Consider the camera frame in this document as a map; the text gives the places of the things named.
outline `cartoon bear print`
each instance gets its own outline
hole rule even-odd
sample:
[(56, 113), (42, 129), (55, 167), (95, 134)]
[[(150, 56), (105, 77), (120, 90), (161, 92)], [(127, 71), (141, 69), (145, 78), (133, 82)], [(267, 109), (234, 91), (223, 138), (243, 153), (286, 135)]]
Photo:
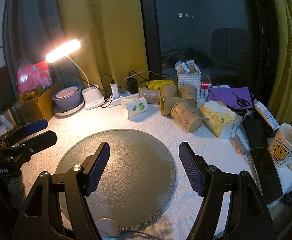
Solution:
[(277, 146), (274, 148), (274, 153), (277, 158), (279, 158), (281, 161), (284, 161), (285, 157), (289, 154), (283, 147), (283, 144), (281, 142), (277, 143)]

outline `textured white cloth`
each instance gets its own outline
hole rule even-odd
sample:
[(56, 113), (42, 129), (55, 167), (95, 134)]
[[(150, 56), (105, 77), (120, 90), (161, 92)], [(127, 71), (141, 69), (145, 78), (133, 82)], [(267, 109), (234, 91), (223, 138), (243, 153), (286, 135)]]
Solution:
[[(55, 115), (49, 121), (47, 130), (57, 134), (56, 145), (34, 155), (31, 161), (21, 168), (26, 193), (28, 194), (40, 172), (48, 171), (54, 174), (62, 156), (81, 139), (109, 129), (140, 130), (160, 140), (170, 151), (176, 165), (176, 187), (171, 201), (163, 215), (143, 231), (167, 240), (186, 239), (203, 198), (199, 197), (190, 186), (178, 157), (179, 144), (187, 141), (197, 155), (203, 156), (209, 165), (213, 164), (224, 172), (239, 174), (242, 170), (250, 173), (251, 170), (244, 158), (236, 154), (229, 140), (216, 138), (204, 124), (195, 133), (186, 133), (170, 116), (161, 116), (159, 107), (157, 104), (150, 104), (146, 112), (129, 120), (124, 118), (121, 106), (109, 106), (105, 109), (98, 107), (92, 110), (83, 107), (70, 116)], [(224, 194), (216, 233), (223, 231), (225, 227), (229, 197), (229, 193)], [(144, 236), (125, 233), (124, 238), (144, 239)]]

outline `white basket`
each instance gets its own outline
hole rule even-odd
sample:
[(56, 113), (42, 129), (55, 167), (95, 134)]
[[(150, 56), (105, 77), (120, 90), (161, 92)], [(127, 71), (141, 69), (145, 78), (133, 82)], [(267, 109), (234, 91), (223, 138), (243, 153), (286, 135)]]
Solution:
[(193, 86), (197, 89), (197, 98), (200, 98), (200, 75), (201, 73), (177, 73), (178, 88), (183, 86)]

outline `white plate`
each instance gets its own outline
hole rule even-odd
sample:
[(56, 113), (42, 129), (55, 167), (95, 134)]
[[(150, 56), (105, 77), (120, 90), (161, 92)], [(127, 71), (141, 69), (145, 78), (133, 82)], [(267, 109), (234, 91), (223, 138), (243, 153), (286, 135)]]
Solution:
[(67, 96), (70, 96), (74, 92), (78, 90), (77, 87), (69, 87), (61, 90), (58, 94), (56, 94), (56, 98), (65, 98)]
[(82, 108), (82, 106), (84, 105), (84, 103), (85, 103), (84, 98), (81, 97), (79, 105), (77, 105), (74, 109), (71, 109), (71, 110), (61, 110), (59, 108), (59, 106), (56, 106), (55, 109), (54, 109), (54, 112), (55, 112), (56, 115), (59, 115), (59, 116), (70, 115), (70, 114), (73, 114), (73, 113), (77, 112), (80, 108)]

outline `scissors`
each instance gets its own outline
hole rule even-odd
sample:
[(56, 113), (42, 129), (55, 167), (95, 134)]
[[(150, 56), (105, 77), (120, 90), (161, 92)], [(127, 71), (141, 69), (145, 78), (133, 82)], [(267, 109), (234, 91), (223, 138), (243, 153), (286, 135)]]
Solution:
[(241, 107), (248, 107), (248, 106), (250, 106), (251, 104), (247, 101), (247, 100), (245, 100), (245, 99), (242, 99), (242, 98), (240, 98), (238, 95), (236, 95), (234, 92), (232, 92), (233, 93), (233, 95), (237, 98), (237, 104), (239, 105), (239, 106), (241, 106)]

